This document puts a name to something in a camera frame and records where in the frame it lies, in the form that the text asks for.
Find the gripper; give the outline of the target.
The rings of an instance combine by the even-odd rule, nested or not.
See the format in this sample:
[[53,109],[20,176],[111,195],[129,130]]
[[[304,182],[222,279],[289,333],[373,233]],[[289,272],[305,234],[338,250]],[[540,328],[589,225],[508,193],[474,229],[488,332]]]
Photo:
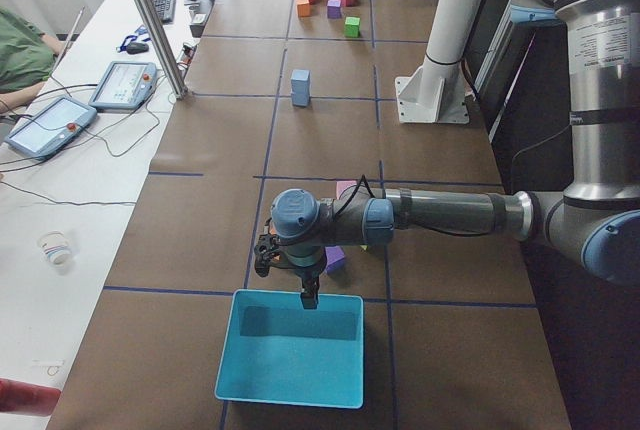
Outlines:
[[319,278],[325,270],[325,261],[319,260],[311,266],[298,266],[294,272],[301,279],[303,289],[300,294],[304,309],[316,309],[319,300]]

